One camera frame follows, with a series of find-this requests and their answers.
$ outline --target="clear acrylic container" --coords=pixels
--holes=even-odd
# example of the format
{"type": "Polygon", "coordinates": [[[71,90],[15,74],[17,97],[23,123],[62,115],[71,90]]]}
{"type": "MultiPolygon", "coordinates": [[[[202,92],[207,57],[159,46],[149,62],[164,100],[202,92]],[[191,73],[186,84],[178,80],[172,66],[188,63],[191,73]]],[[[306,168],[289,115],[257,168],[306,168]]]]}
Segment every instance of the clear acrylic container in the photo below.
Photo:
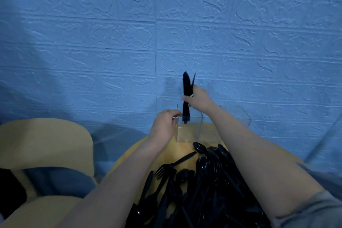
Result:
{"type": "MultiPolygon", "coordinates": [[[[242,107],[220,106],[235,118],[239,119],[246,127],[249,126],[251,118],[242,107]]],[[[183,104],[177,104],[177,109],[183,111],[183,104]]],[[[216,127],[206,114],[190,107],[190,120],[184,124],[182,117],[179,117],[176,129],[177,141],[200,142],[200,143],[221,143],[222,140],[217,133],[216,127]]]]}

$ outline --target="person's left hand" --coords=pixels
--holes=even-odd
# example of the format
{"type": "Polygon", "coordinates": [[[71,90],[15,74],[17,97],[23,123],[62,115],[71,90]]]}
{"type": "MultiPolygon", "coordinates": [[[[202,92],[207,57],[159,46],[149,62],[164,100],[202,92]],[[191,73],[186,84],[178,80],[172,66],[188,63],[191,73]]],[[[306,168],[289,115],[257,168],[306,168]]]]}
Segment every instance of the person's left hand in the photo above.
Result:
{"type": "Polygon", "coordinates": [[[149,134],[149,140],[156,142],[160,146],[166,146],[173,137],[174,127],[178,122],[178,118],[173,117],[177,116],[182,116],[182,113],[176,109],[165,109],[157,114],[149,134]]]}

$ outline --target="gray sleeve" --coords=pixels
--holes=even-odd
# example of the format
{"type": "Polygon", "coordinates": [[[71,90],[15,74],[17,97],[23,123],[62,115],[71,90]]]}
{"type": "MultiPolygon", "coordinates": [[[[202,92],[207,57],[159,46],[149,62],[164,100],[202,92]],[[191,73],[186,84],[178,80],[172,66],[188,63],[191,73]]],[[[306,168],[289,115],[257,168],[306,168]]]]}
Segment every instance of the gray sleeve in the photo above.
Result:
{"type": "Polygon", "coordinates": [[[328,191],[319,192],[289,215],[275,218],[273,226],[275,228],[342,227],[342,202],[328,191]]]}

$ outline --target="person's left arm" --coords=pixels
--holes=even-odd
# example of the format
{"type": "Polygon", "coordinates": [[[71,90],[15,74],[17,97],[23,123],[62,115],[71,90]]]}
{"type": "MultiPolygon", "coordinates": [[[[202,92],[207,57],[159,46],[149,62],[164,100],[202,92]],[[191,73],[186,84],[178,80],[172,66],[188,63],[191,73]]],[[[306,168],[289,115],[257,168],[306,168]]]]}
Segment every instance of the person's left arm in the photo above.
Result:
{"type": "Polygon", "coordinates": [[[58,228],[119,228],[126,221],[136,193],[153,161],[174,134],[178,110],[164,110],[154,120],[148,139],[109,174],[58,228]]]}

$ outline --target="chair backrest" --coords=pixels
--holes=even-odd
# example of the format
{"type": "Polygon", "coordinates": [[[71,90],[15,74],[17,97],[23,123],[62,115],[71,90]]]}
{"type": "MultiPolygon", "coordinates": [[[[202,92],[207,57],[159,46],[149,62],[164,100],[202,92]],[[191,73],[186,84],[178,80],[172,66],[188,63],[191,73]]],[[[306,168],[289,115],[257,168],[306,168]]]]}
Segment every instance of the chair backrest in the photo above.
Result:
{"type": "Polygon", "coordinates": [[[0,168],[66,167],[94,176],[93,141],[79,124],[56,118],[0,125],[0,168]]]}

